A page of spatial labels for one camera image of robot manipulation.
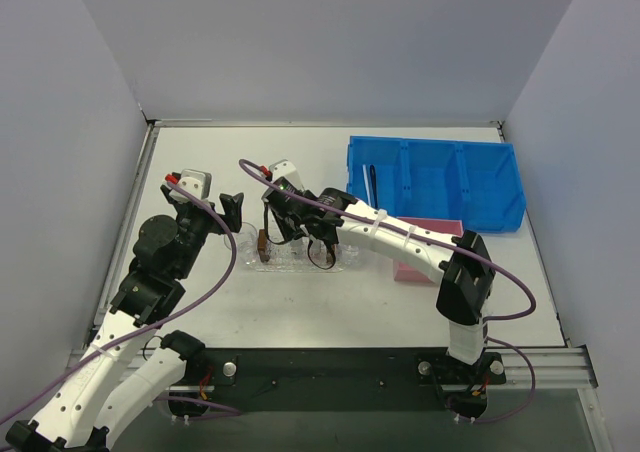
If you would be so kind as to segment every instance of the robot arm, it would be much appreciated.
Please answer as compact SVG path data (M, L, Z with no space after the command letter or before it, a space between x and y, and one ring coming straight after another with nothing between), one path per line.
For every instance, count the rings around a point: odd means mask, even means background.
M194 170L168 175L166 180L201 200L207 198L211 184L209 174ZM167 185L161 190L176 218L159 215L142 225L129 273L83 358L99 354L72 374L31 421L13 424L7 442L15 450L106 451L106 444L113 443L158 393L182 378L185 361L204 349L186 334L186 338L168 334L152 360L114 391L128 364L157 330L148 326L168 317L182 298L185 290L179 280L189 275L209 233L223 233L206 211L179 192ZM226 212L220 218L238 232L243 195L221 194L220 200ZM146 332L135 335L145 327ZM105 350L106 344L130 334L135 336Z
M265 175L280 190L373 221L373 224L367 224L346 215L325 212L269 189L262 200L273 213L283 237L306 235L322 241L327 250L338 243L356 245L399 260L422 272L440 286L436 307L449 319L449 355L470 365L480 359L486 338L482 308L491 292L495 272L458 252L430 246L411 237L428 236L490 259L480 235L465 231L462 237L456 237L422 229L390 217L384 210L376 210L334 188L327 188L316 197L310 191L300 190L296 186L301 186L301 182L297 170L289 161L280 161L275 165ZM394 226L394 230L381 227L382 224Z

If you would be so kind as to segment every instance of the blue plastic bin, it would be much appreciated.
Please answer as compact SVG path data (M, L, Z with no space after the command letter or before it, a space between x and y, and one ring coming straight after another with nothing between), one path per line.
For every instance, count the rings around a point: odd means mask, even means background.
M376 167L391 215L462 220L478 232L517 230L526 199L511 144L351 137L347 190L367 200L362 165Z

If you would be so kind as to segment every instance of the transparent container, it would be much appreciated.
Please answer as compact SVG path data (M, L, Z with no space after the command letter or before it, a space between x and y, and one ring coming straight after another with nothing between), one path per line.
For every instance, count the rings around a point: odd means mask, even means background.
M271 240L282 240L275 222L269 225ZM238 247L238 260L251 269L259 272L340 272L355 267L362 263L362 254L358 247L338 245L335 248L336 261L331 265L331 254L320 241L314 241L307 252L309 239L303 237L287 244L276 245L269 243L269 261L262 262L258 254L258 230L248 222L243 222L242 230L234 234ZM225 237L224 243L231 248L229 239Z

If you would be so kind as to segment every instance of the white wall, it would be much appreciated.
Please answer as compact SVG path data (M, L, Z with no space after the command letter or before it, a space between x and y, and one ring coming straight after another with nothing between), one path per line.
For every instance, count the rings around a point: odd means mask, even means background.
M507 119L566 332L640 443L640 0L574 0Z
M88 327L145 127L81 0L0 0L0 415Z
M148 117L503 119L571 0L84 0Z

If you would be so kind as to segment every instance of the bolt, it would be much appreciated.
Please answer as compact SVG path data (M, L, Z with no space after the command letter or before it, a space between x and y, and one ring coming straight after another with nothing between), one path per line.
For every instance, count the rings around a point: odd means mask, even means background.
M233 377L236 375L236 370L238 370L238 368L233 362L227 362L222 366L222 373L225 377Z
M429 375L431 373L431 364L424 360L418 364L418 373L420 375Z
M504 365L499 360L494 360L493 362L491 362L489 370L492 374L502 375L504 373Z

